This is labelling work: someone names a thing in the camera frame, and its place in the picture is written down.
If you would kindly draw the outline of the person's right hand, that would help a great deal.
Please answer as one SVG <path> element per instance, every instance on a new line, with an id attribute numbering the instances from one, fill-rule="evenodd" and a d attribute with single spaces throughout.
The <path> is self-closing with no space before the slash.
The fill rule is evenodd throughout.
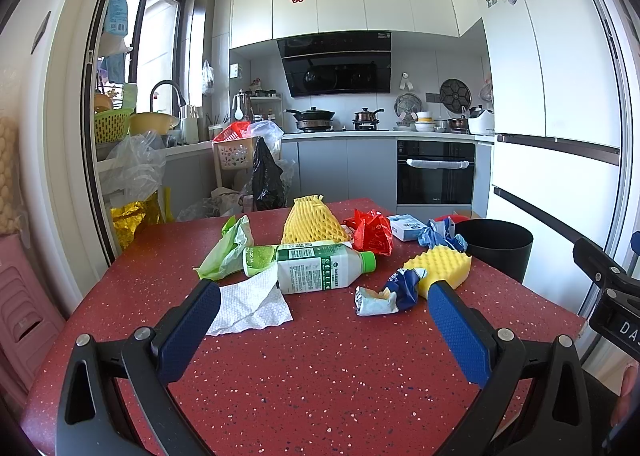
<path id="1" fill-rule="evenodd" d="M 620 424 L 630 413 L 632 406 L 631 393 L 636 386 L 638 379 L 639 365 L 634 362 L 628 365 L 623 373 L 622 384 L 620 385 L 620 396 L 618 397 L 611 416 L 611 427 Z"/>

